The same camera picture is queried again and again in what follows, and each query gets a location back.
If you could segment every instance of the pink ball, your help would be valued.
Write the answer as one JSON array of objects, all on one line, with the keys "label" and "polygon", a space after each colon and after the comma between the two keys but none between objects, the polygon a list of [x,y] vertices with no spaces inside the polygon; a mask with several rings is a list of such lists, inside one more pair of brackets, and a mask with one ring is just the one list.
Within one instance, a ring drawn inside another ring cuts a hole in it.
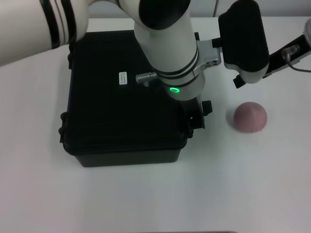
[{"label": "pink ball", "polygon": [[233,122],[238,131],[254,133],[262,130],[267,124],[266,110],[254,102],[241,104],[234,113]]}]

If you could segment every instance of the white label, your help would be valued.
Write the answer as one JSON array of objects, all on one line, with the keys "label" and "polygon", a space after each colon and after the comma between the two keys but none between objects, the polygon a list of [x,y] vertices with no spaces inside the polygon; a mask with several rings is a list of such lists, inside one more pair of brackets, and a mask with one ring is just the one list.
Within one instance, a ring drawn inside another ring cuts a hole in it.
[{"label": "white label", "polygon": [[119,84],[120,85],[126,85],[127,84],[127,73],[126,72],[120,72],[119,73]]}]

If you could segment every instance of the white table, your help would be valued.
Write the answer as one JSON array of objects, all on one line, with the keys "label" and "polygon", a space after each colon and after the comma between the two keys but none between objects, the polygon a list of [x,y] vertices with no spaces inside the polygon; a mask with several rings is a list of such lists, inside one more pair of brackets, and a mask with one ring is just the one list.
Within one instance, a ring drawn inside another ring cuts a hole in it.
[{"label": "white table", "polygon": [[[270,53],[307,17],[263,18]],[[201,40],[216,18],[193,19]],[[91,19],[89,31],[128,30],[130,19]],[[311,232],[311,75],[290,69],[237,90],[236,72],[206,71],[213,113],[173,164],[83,168],[59,143],[67,109],[68,48],[0,68],[0,232]],[[311,67],[311,57],[296,65]],[[226,116],[255,101],[266,128],[242,134]]]}]

